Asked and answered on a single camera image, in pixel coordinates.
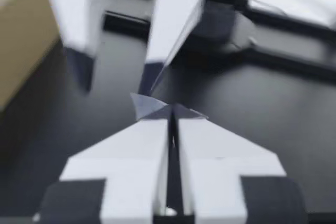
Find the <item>black surface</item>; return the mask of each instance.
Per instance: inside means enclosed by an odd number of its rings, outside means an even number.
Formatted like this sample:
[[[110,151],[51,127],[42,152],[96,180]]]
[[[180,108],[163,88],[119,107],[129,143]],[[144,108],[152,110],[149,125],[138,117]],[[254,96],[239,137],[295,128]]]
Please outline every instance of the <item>black surface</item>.
[[[0,216],[32,216],[69,156],[134,123],[130,92],[138,90],[145,50],[144,41],[105,34],[88,95],[78,90],[60,47],[47,57],[1,118]],[[332,219],[336,86],[239,61],[214,66],[182,56],[154,96],[277,153],[312,218]]]
[[[242,177],[246,224],[306,224],[301,191],[286,177]]]
[[[184,216],[154,216],[154,224],[194,224],[194,215],[184,215]]]
[[[100,224],[105,180],[72,180],[51,185],[38,224]]]
[[[64,53],[67,56],[68,65],[78,82],[78,87],[84,92],[89,92],[95,67],[94,59],[71,48],[64,48]]]

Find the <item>metal frame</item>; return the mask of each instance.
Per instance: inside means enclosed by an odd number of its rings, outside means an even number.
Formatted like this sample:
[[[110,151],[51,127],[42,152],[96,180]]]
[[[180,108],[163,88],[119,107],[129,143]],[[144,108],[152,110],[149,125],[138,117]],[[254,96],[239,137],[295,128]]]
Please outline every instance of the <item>metal frame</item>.
[[[285,30],[303,37],[323,39],[331,44],[336,38],[336,31],[323,26],[303,22],[301,20],[283,17],[280,15],[247,9],[244,14],[257,25],[265,25],[274,29]],[[106,12],[104,30],[135,36],[144,40],[148,39],[150,22],[138,18],[123,18],[123,16]],[[300,55],[290,55],[284,52],[270,50],[262,46],[252,46],[242,52],[243,61],[254,63],[280,71],[289,71],[308,78],[336,82],[336,64],[329,64],[323,60],[312,61]]]

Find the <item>black tape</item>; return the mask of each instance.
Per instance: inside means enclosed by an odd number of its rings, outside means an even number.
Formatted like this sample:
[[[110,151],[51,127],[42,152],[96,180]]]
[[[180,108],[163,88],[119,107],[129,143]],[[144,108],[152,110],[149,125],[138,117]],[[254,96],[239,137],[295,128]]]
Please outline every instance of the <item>black tape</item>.
[[[84,92],[89,92],[92,86],[94,59],[71,48],[64,48],[64,52],[79,88]]]
[[[143,68],[139,94],[151,96],[154,85],[159,82],[160,75],[164,69],[162,62],[146,63]]]
[[[100,224],[105,180],[72,180],[51,185],[38,224]]]

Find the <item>cardboard box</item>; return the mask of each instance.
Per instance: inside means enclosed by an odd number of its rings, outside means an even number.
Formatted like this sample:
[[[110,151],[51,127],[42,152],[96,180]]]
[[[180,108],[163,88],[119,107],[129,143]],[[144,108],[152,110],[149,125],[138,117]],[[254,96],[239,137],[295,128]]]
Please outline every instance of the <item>cardboard box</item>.
[[[0,0],[0,111],[58,39],[49,0]]]

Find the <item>dark background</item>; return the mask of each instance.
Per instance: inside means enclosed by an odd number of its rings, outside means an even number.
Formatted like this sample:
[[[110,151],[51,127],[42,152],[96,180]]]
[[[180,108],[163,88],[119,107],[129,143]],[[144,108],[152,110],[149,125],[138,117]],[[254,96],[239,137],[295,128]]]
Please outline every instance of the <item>dark background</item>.
[[[324,41],[260,27],[265,47],[327,63]],[[80,91],[61,44],[0,118],[0,216],[32,216],[67,158],[135,122],[145,41],[105,33],[92,91]],[[336,212],[336,86],[333,82],[242,61],[181,52],[154,97],[178,102],[278,154],[302,189],[309,213]]]

